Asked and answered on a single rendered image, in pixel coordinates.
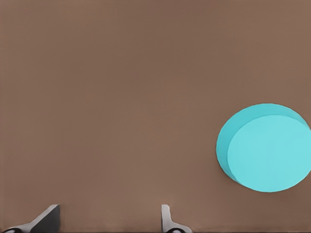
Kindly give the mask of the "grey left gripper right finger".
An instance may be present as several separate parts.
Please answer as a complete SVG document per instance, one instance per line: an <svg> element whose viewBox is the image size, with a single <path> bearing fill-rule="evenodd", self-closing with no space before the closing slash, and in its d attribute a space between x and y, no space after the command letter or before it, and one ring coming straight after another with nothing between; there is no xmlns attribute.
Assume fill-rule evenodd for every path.
<svg viewBox="0 0 311 233"><path fill-rule="evenodd" d="M189 227L173 222L167 204L161 205L161 230L162 233L192 233Z"/></svg>

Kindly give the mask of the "blue plate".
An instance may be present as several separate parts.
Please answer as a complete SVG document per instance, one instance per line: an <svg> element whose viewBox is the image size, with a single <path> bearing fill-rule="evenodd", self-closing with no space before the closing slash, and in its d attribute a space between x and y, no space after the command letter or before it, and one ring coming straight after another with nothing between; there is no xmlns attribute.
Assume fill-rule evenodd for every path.
<svg viewBox="0 0 311 233"><path fill-rule="evenodd" d="M223 125L216 155L224 173L259 192L279 192L311 172L311 127L296 111L262 103L235 113Z"/></svg>

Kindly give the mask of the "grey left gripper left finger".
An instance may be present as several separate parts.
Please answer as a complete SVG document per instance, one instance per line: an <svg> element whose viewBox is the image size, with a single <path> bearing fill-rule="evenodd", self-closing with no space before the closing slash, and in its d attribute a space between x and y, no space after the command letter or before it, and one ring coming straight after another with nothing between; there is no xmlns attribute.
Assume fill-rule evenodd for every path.
<svg viewBox="0 0 311 233"><path fill-rule="evenodd" d="M11 227L1 233L59 233L60 205L53 204L33 221Z"/></svg>

